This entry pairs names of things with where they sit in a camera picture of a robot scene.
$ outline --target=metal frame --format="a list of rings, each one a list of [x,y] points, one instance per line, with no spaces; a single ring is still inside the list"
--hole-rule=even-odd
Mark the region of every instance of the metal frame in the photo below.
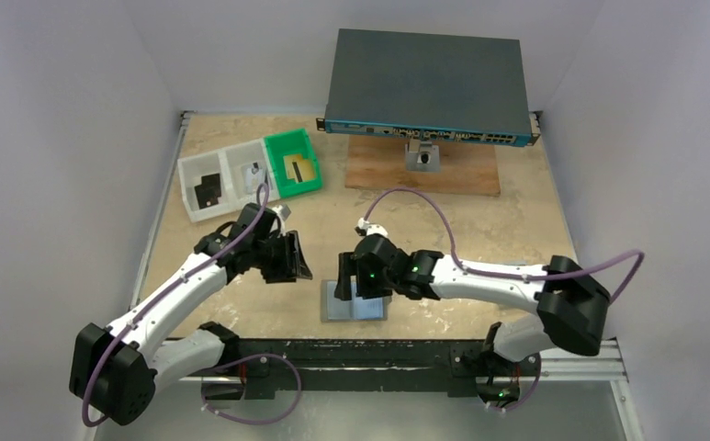
[[[150,259],[152,258],[152,250],[157,237],[157,229],[164,213],[171,185],[173,184],[176,160],[178,159],[181,147],[184,144],[189,120],[195,113],[197,112],[187,111],[182,114],[181,127],[179,129],[179,135],[176,139],[174,160],[171,163],[167,173],[163,196],[161,198],[161,205],[157,210],[157,214],[149,230],[149,240],[141,259],[139,272],[136,276],[136,284],[133,290],[132,300],[130,302],[131,308],[139,302],[141,290],[143,289],[146,278],[146,272],[149,268]],[[540,133],[535,118],[531,118],[531,120],[534,131]],[[566,225],[566,231],[569,233],[568,225]],[[616,409],[625,433],[625,439],[627,439],[627,441],[643,441],[644,436],[638,421],[637,411],[630,393],[630,387],[627,382],[625,365],[623,364],[622,354],[616,341],[604,342],[601,346],[601,353],[595,357],[576,356],[560,349],[550,349],[542,352],[541,354],[541,381],[608,381],[612,387],[612,393],[615,398]],[[200,382],[202,380],[219,384],[235,384],[239,382],[239,379],[234,377],[186,377],[180,381]],[[92,437],[94,437],[95,433],[94,431],[87,431],[87,435],[89,439],[93,439]]]

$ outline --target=blue front panel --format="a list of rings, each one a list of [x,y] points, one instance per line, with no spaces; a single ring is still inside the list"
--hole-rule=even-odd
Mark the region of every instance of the blue front panel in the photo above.
[[[478,144],[511,145],[525,147],[533,138],[531,133],[481,133],[472,131],[455,131],[443,128],[399,127],[374,123],[358,123],[351,121],[325,120],[325,131],[345,135],[373,135],[392,138],[415,138],[418,140],[440,140],[472,142]]]

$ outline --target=wooden table surface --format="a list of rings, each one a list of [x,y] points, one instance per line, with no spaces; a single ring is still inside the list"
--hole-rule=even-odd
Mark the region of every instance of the wooden table surface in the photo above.
[[[379,191],[344,187],[347,137],[317,132],[313,116],[195,115],[181,156],[203,153],[265,135],[305,127],[320,161],[322,190],[284,199],[298,230],[312,281],[266,285],[251,271],[203,302],[175,330],[183,337],[201,323],[220,322],[243,337],[320,338],[484,338],[493,322],[524,313],[474,300],[407,300],[393,296],[382,322],[322,322],[321,282],[335,280],[339,253],[351,251],[354,232]],[[544,146],[496,147],[502,192],[499,197],[431,195],[450,220],[458,254],[490,263],[548,262],[553,254],[573,255],[562,210],[547,167]],[[181,199],[178,173],[166,202],[141,298],[150,295],[181,266],[197,241],[237,213],[192,223]],[[411,194],[396,193],[371,217],[406,252],[447,253],[449,241],[433,209]]]

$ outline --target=white plastic container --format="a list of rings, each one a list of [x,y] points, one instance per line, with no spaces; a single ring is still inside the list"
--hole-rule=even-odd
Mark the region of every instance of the white plastic container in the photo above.
[[[267,179],[271,187],[269,201],[279,199],[276,177],[263,139],[179,158],[177,164],[182,200],[193,222],[232,213],[248,202],[256,201],[257,186],[263,179]],[[201,184],[202,176],[216,173],[220,174],[222,196],[217,204],[201,208],[195,186]]]

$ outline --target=gray floor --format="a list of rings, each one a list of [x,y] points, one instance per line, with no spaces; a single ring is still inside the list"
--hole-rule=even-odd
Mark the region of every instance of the gray floor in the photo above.
[[[280,413],[291,399],[291,393],[279,393],[274,401],[229,403],[227,412],[266,418]],[[295,412],[269,426],[231,423],[201,412],[200,406],[199,386],[178,383],[158,395],[133,424],[104,424],[97,439],[625,439],[608,382],[544,382],[530,402],[505,417],[485,413],[478,399],[449,399],[443,393],[305,392]]]

